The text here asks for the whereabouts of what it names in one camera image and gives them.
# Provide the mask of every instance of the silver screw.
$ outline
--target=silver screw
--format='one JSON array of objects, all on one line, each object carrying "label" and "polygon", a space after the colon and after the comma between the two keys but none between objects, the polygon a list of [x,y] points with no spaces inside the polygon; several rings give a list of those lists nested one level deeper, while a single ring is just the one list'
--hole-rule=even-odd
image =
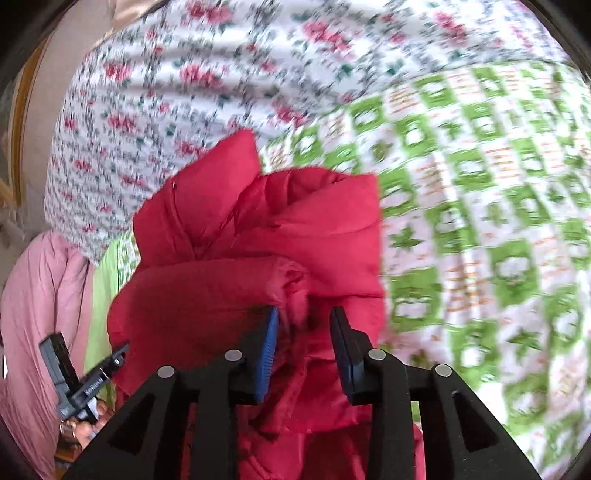
[{"label": "silver screw", "polygon": [[158,369],[158,376],[160,378],[170,378],[174,375],[174,368],[170,365],[164,365]]},{"label": "silver screw", "polygon": [[442,377],[449,377],[452,372],[452,368],[446,364],[439,364],[435,367],[435,373],[437,375],[441,375]]},{"label": "silver screw", "polygon": [[383,360],[386,358],[386,352],[379,348],[372,348],[368,355],[372,360]]},{"label": "silver screw", "polygon": [[236,349],[228,350],[223,357],[229,362],[238,362],[242,358],[242,352]]}]

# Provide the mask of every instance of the pink fabric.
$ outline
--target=pink fabric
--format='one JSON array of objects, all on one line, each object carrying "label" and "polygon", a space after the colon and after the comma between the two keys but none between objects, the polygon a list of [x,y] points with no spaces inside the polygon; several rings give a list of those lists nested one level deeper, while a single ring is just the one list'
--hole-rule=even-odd
[{"label": "pink fabric", "polygon": [[39,353],[61,332],[72,363],[83,370],[92,309],[92,266],[58,233],[35,238],[12,271],[0,304],[8,375],[0,379],[0,414],[43,480],[55,479],[57,396]]}]

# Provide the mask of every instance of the human hand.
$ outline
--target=human hand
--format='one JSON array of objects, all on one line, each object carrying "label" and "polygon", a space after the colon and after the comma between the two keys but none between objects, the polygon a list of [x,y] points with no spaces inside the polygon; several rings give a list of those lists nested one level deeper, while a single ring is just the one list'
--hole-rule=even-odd
[{"label": "human hand", "polygon": [[91,425],[87,421],[81,421],[76,425],[74,435],[84,450],[90,441],[99,433],[107,422],[115,415],[115,412],[111,410],[105,402],[99,400],[96,403],[96,412],[99,414],[99,420],[95,425]]}]

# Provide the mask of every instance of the wooden frame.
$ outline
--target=wooden frame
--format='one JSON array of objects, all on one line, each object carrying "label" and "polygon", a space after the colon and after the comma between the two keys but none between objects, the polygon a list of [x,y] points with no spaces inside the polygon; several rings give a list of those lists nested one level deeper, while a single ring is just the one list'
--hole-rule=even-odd
[{"label": "wooden frame", "polygon": [[8,182],[0,179],[0,204],[7,203],[18,207],[22,202],[22,175],[21,175],[21,153],[22,153],[22,132],[27,114],[31,88],[37,76],[37,70],[41,58],[45,52],[47,40],[44,40],[27,60],[22,70],[14,81],[14,92],[12,94],[11,110],[8,121],[7,145],[3,145],[3,152],[7,153]]}]

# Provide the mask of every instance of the red puffer jacket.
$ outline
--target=red puffer jacket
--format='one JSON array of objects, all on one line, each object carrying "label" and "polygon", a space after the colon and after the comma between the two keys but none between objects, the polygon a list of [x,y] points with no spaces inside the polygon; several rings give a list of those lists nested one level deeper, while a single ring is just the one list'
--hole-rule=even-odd
[{"label": "red puffer jacket", "polygon": [[371,411],[342,393],[329,312],[342,305],[374,343],[384,325],[376,179],[260,168],[238,132],[135,215],[142,260],[108,317],[111,344],[129,342],[116,383],[132,394],[164,364],[204,365],[277,306],[269,393],[239,412],[242,480],[364,478]]}]

